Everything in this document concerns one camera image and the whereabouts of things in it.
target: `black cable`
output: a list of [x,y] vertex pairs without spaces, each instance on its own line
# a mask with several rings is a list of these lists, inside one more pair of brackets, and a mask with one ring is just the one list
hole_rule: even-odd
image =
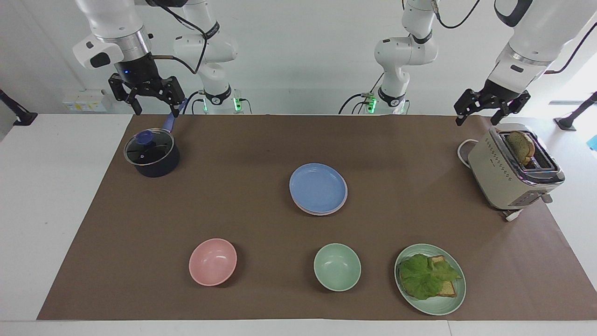
[[338,111],[338,114],[342,114],[342,110],[344,109],[344,107],[345,107],[345,106],[346,106],[346,105],[347,105],[347,104],[348,104],[348,103],[349,103],[351,100],[353,100],[354,98],[357,98],[357,97],[361,97],[361,94],[360,94],[360,93],[357,93],[357,94],[355,94],[354,96],[352,96],[352,97],[350,97],[350,98],[346,99],[346,101],[344,102],[344,104],[342,104],[342,107],[341,107],[341,108],[340,108],[340,110]]
[[572,55],[570,55],[570,58],[568,59],[568,61],[566,62],[566,64],[562,67],[562,69],[560,70],[549,70],[545,72],[545,75],[555,75],[555,74],[559,74],[562,71],[566,70],[566,68],[568,67],[568,65],[570,64],[570,62],[572,62],[572,59],[574,58],[574,56],[576,56],[576,53],[578,52],[578,50],[580,49],[580,47],[583,45],[584,40],[587,39],[587,37],[589,37],[589,35],[591,34],[591,32],[593,32],[593,29],[595,29],[595,26],[597,26],[597,23],[594,23],[593,26],[591,27],[591,29],[589,29],[589,31],[584,35],[583,39],[580,40],[579,44],[576,46],[576,49],[574,49],[574,52],[572,53]]
[[186,103],[184,104],[184,108],[183,108],[182,114],[186,113],[186,109],[187,109],[187,107],[189,107],[190,100],[193,99],[193,97],[195,97],[196,94],[200,94],[200,93],[201,93],[201,91],[195,91],[195,92],[193,92],[193,93],[190,94],[189,98],[187,99]]
[[407,99],[407,100],[404,102],[404,105],[402,106],[402,111],[404,111],[404,107],[407,105],[407,103],[408,103],[408,108],[407,108],[407,111],[406,111],[406,113],[405,113],[404,115],[408,115],[408,110],[410,109],[410,100],[408,100],[408,99]]
[[189,27],[189,25],[187,25],[186,23],[182,22],[178,17],[176,18],[176,20],[178,22],[180,22],[181,25],[185,26],[186,29],[194,30],[193,27]]
[[176,56],[172,56],[172,55],[153,55],[153,59],[155,59],[155,60],[175,60],[176,62],[179,62],[182,65],[184,65],[189,71],[193,72],[193,68],[191,68],[190,65],[188,65],[185,61],[183,61],[182,59],[179,59]]
[[164,5],[162,5],[161,3],[159,3],[159,1],[157,1],[156,3],[160,6],[160,8],[162,8],[166,12],[170,13],[170,15],[172,15],[178,22],[182,21],[182,22],[186,23],[187,25],[189,25],[189,26],[197,29],[201,33],[201,35],[203,35],[203,49],[201,50],[201,56],[199,57],[199,61],[197,62],[197,66],[195,67],[195,70],[191,70],[191,72],[194,75],[196,75],[197,72],[199,71],[199,66],[201,65],[201,62],[203,62],[203,57],[205,56],[205,49],[207,48],[207,40],[208,40],[207,34],[205,34],[205,32],[201,28],[197,27],[197,25],[195,25],[192,22],[186,20],[184,17],[176,14],[170,8],[168,8],[168,7],[164,6]]
[[193,100],[193,103],[191,103],[191,105],[190,105],[190,113],[192,115],[195,115],[195,103],[196,102],[204,102],[205,103],[205,101],[201,98]]
[[438,21],[439,21],[439,24],[440,24],[440,25],[442,25],[444,28],[447,28],[447,29],[455,29],[455,28],[458,28],[458,27],[462,26],[462,24],[463,24],[463,23],[464,23],[466,20],[468,20],[468,19],[469,19],[469,17],[470,17],[470,15],[471,15],[471,14],[473,14],[473,11],[475,10],[475,8],[477,8],[477,5],[479,4],[479,1],[481,1],[481,0],[477,0],[477,1],[475,2],[475,4],[473,5],[473,8],[471,8],[471,9],[470,9],[470,12],[469,12],[469,13],[468,13],[468,14],[467,14],[465,17],[464,17],[464,19],[463,19],[463,20],[462,20],[462,21],[461,21],[459,24],[457,24],[457,25],[455,25],[455,26],[447,26],[447,25],[446,25],[446,24],[445,24],[445,23],[442,21],[441,17],[439,16],[439,10],[437,11],[437,13],[435,13],[435,16],[437,16],[437,18],[438,18]]
[[248,99],[246,99],[246,98],[240,98],[238,101],[239,102],[247,102],[249,104],[249,112],[251,114],[253,114],[253,108],[251,107],[251,102]]
[[[373,87],[371,88],[371,90],[369,90],[369,93],[373,92],[373,89],[375,89],[375,87],[377,86],[377,84],[379,83],[379,81],[381,81],[381,78],[383,77],[383,72],[381,73],[381,75],[379,76],[379,78],[377,79],[377,81],[375,82],[375,84],[373,84]],[[361,105],[361,107],[359,108],[359,112],[357,114],[361,114],[361,109],[363,108],[363,105]]]
[[365,103],[365,102],[358,102],[358,103],[356,103],[356,104],[355,104],[355,107],[353,107],[353,108],[352,108],[352,112],[351,112],[350,114],[354,114],[354,113],[355,113],[355,110],[356,110],[356,107],[357,107],[357,106],[359,106],[359,105],[360,105],[360,106],[361,106],[361,108],[362,108],[362,107],[363,107],[363,105],[365,105],[365,104],[367,104],[367,103]]

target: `saucepan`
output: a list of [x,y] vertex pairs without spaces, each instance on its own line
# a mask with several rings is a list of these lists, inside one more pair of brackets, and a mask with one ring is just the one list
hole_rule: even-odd
[[158,178],[174,170],[180,161],[179,149],[171,134],[172,113],[161,129],[148,129],[133,136],[124,147],[124,157],[139,173]]

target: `blue lid knob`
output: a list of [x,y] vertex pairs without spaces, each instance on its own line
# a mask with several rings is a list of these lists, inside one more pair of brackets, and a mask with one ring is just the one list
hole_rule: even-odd
[[135,136],[135,141],[142,146],[148,145],[153,141],[153,133],[150,130],[140,132]]

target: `pot lid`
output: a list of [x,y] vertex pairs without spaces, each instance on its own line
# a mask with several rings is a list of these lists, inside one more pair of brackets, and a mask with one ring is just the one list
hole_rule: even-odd
[[149,129],[133,136],[124,148],[127,161],[137,166],[156,163],[174,147],[174,137],[164,129]]

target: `pink bowl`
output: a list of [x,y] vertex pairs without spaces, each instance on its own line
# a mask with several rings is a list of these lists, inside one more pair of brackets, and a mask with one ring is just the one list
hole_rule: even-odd
[[236,250],[227,240],[213,238],[199,244],[189,260],[190,276],[203,286],[217,286],[236,268]]

